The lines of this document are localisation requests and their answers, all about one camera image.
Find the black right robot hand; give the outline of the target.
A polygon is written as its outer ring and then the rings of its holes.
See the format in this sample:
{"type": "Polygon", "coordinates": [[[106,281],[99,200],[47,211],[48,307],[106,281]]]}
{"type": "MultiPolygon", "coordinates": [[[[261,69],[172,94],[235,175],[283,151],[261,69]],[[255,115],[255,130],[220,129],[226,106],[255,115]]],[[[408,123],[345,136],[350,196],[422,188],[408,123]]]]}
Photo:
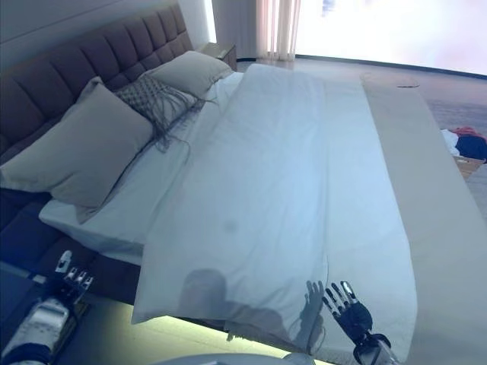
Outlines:
{"type": "Polygon", "coordinates": [[[371,314],[359,301],[349,282],[331,283],[325,288],[322,301],[352,342],[357,344],[370,334],[373,324],[371,314]]]}

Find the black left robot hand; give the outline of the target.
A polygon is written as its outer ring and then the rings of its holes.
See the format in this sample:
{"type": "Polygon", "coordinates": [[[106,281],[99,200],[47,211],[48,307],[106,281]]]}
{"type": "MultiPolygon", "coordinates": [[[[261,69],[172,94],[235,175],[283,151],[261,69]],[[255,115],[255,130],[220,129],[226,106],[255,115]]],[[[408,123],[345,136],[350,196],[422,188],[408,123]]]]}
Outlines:
{"type": "Polygon", "coordinates": [[[71,250],[61,254],[55,268],[56,297],[67,304],[76,304],[93,284],[94,276],[72,265],[71,250]]]}

